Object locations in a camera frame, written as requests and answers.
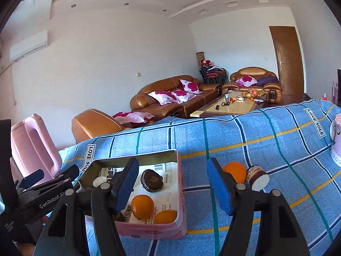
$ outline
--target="brown wooden door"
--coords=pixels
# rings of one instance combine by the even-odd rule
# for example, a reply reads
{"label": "brown wooden door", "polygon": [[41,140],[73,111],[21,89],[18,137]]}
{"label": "brown wooden door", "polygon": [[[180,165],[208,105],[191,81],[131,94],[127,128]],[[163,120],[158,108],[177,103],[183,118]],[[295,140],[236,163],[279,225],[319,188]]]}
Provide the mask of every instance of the brown wooden door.
{"label": "brown wooden door", "polygon": [[303,64],[295,27],[270,26],[269,28],[275,46],[283,94],[303,95]]}

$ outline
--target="orange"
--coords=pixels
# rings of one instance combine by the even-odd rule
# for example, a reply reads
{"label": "orange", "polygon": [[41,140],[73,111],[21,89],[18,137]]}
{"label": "orange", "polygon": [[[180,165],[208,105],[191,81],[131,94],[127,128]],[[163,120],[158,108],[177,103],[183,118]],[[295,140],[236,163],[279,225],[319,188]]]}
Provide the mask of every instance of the orange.
{"label": "orange", "polygon": [[176,220],[177,216],[178,211],[176,210],[164,210],[155,216],[154,224],[172,223]]}
{"label": "orange", "polygon": [[154,212],[154,201],[148,195],[137,195],[131,201],[131,209],[138,220],[147,220]]}
{"label": "orange", "polygon": [[236,183],[244,183],[246,179],[246,168],[240,162],[230,162],[223,167],[223,171],[232,174]]}

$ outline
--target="pink and white pillow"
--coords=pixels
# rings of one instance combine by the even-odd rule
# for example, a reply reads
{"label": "pink and white pillow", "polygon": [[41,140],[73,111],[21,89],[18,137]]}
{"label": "pink and white pillow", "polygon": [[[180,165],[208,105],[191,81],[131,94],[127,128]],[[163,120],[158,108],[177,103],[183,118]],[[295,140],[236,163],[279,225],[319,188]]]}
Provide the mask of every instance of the pink and white pillow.
{"label": "pink and white pillow", "polygon": [[113,116],[113,119],[115,119],[120,124],[126,124],[129,122],[133,123],[147,123],[151,118],[153,118],[154,115],[150,113],[145,112],[119,112]]}
{"label": "pink and white pillow", "polygon": [[184,91],[194,93],[194,94],[200,93],[200,90],[195,82],[190,82],[186,80],[180,80],[180,82],[182,83]]}
{"label": "pink and white pillow", "polygon": [[236,83],[241,87],[249,87],[257,83],[257,80],[251,76],[243,76],[240,79],[236,80]]}
{"label": "pink and white pillow", "polygon": [[160,105],[177,103],[176,98],[169,91],[153,91],[148,95],[155,98],[160,103]]}
{"label": "pink and white pillow", "polygon": [[196,96],[195,94],[184,90],[175,90],[171,92],[171,94],[176,98],[178,104],[187,102]]}

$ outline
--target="purple blanket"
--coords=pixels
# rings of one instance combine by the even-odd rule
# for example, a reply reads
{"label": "purple blanket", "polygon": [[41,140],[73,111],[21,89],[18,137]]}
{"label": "purple blanket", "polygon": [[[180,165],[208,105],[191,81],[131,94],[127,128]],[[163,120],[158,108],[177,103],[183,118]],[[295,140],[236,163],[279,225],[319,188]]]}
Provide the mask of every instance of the purple blanket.
{"label": "purple blanket", "polygon": [[257,79],[257,83],[254,84],[254,86],[260,86],[263,87],[267,83],[279,83],[277,77],[274,77],[272,75],[263,76]]}

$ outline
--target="brown leather sofa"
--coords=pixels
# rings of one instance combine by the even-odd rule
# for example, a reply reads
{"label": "brown leather sofa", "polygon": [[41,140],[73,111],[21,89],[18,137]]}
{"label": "brown leather sofa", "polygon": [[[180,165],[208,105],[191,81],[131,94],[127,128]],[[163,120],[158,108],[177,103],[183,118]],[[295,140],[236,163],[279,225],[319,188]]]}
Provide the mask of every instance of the brown leather sofa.
{"label": "brown leather sofa", "polygon": [[87,109],[71,121],[71,130],[76,143],[124,129],[111,116],[96,109]]}
{"label": "brown leather sofa", "polygon": [[231,81],[224,84],[222,86],[222,93],[225,94],[229,89],[231,90],[239,90],[239,91],[248,91],[249,88],[252,89],[257,89],[257,90],[264,90],[265,93],[269,93],[271,89],[273,89],[276,93],[276,99],[275,103],[280,103],[282,101],[282,88],[279,83],[267,83],[264,86],[250,86],[250,87],[240,87],[237,83],[236,80],[243,76],[251,76],[254,77],[256,80],[260,77],[263,76],[274,76],[277,78],[276,74],[271,71],[267,71],[264,68],[261,67],[255,67],[255,66],[250,66],[250,67],[245,67],[240,70],[238,70],[235,73],[232,73],[230,76]]}
{"label": "brown leather sofa", "polygon": [[[173,91],[176,89],[182,89],[180,79],[195,82],[198,85],[199,90],[202,92],[196,94],[196,97],[192,98],[188,102],[182,104],[170,103],[163,106],[161,106],[156,99],[148,95],[148,93],[153,91]],[[200,84],[198,79],[189,75],[175,76],[150,83],[143,87],[137,95],[131,99],[130,107],[133,112],[151,113],[155,116],[155,118],[153,118],[154,121],[161,120],[166,116],[189,118],[191,113],[217,98],[220,94],[220,88],[220,84],[216,83]]]}

